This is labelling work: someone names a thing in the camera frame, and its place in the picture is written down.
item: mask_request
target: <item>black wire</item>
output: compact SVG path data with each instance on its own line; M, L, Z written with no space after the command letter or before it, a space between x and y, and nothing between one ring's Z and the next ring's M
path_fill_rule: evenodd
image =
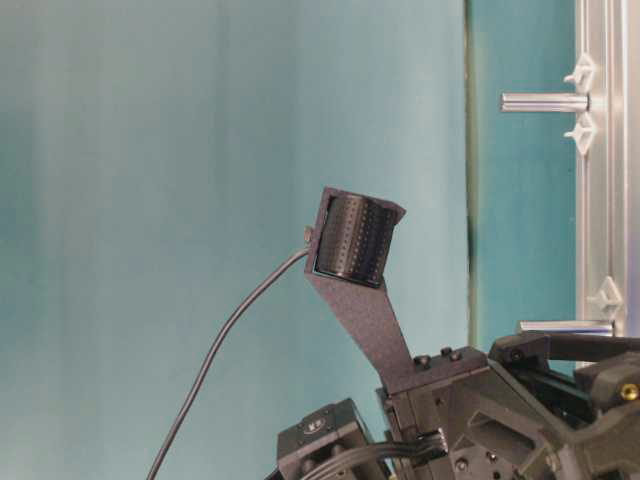
M433 459L446 453L446 444L440 434L434 435L416 443L381 442L364 447L357 447L342 452L326 462L320 464L300 480L324 480L348 468L353 468L372 460L387 458L416 458L427 457Z
M206 377L207 372L209 371L209 367L213 362L213 358L216 356L216 353L218 352L220 345L222 344L223 340L229 333L229 330L231 330L231 327L233 327L233 325L236 323L238 318L240 318L240 316L247 310L247 308L249 308L249 306L253 302L255 302L256 299L267 288L269 288L273 284L273 282L275 282L278 278L280 278L280 276L284 272L286 272L289 269L289 267L291 267L294 263L296 263L301 258L305 257L308 253L309 253L309 248L304 248L294 253L293 255L291 255L278 268L276 268L273 271L273 273L271 273L271 275L265 278L262 281L262 283L260 283L260 285L258 285L256 289L253 292L251 292L240 305L238 305L235 311L224 323L224 325L218 332L218 335L216 336L215 340L213 341L213 344L209 348L209 352L207 353L207 356L202 362L202 366L200 367L200 370L198 371L198 375L196 376L196 379L193 382L193 385L191 386L191 390L189 390L189 393L187 394L187 398L185 398L184 403L182 404L182 407L178 412L178 416L173 421L173 424L169 429L169 433L164 439L164 442L162 443L162 446L160 447L160 450L158 451L158 454L156 455L156 458L153 461L153 465L151 465L151 469L149 470L149 473L147 475L147 480L153 480L154 478L156 478L158 470L162 465L162 461L164 460L164 457L167 455L167 452L169 451L169 448L173 443L173 439L178 433L178 430L180 429L182 422L187 416L187 413L189 413L189 409L191 408L191 405L193 404L193 401L195 400L196 395L198 395L198 392L200 391L200 387L202 386L202 383L204 382L204 378Z

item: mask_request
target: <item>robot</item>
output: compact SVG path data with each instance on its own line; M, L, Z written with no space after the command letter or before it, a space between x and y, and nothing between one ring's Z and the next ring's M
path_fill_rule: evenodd
M147 477L153 480L220 344L293 263L380 376L386 440L374 443L352 400L278 435L269 480L640 480L640 339L525 332L489 354L443 348L411 358L383 276L393 202L325 188L307 247L236 309L216 337ZM589 362L573 377L552 360Z

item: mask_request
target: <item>brass screw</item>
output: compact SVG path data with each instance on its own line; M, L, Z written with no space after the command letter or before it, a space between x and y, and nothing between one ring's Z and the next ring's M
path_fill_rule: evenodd
M640 389L635 383L627 383L620 389L620 396L627 402L632 402L640 397Z

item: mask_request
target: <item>black plastic part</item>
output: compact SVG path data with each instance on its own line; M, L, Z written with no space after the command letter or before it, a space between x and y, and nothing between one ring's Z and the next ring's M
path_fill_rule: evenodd
M398 393L423 385L430 385L487 367L487 356L473 347L451 350L447 355L429 357L428 368L418 363L414 371L404 377L396 377L389 382L387 391Z
M621 392L625 385L640 385L640 353L628 352L574 372L578 386L589 394L597 410L626 403Z
M320 465L337 451L370 443L367 427L348 398L316 410L278 435L278 470L284 480L299 480L305 467ZM351 473L361 480L386 480L389 469L384 462L372 460Z
M505 366L529 361L548 368L548 360L600 362L632 351L640 352L639 338L524 332L496 340L489 358Z
M510 368L509 372L571 428L586 427L596 419L589 396L576 386L571 377L551 370L518 366Z

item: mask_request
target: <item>metal peg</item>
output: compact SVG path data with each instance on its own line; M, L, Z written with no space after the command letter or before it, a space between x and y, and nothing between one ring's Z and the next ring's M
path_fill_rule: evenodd
M521 332L590 333L610 337L613 335L613 322L611 320L525 321L520 322L519 330Z
M577 93L503 93L500 97L503 112L581 113L588 109L589 97Z

